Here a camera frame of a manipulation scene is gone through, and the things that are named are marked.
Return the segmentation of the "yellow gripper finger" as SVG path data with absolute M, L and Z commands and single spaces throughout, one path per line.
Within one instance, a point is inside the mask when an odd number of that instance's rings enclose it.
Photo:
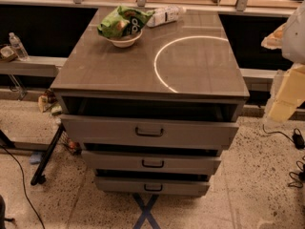
M 269 120 L 279 123 L 288 120 L 305 102 L 305 65 L 293 64 L 280 79 L 279 88 L 267 112 Z

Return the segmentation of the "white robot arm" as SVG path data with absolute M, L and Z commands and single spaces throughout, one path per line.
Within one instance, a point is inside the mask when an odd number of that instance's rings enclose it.
M 284 122 L 305 102 L 305 1 L 286 23 L 263 39 L 261 46 L 281 49 L 282 56 L 293 62 L 289 70 L 274 79 L 274 93 L 265 112 L 268 120 Z

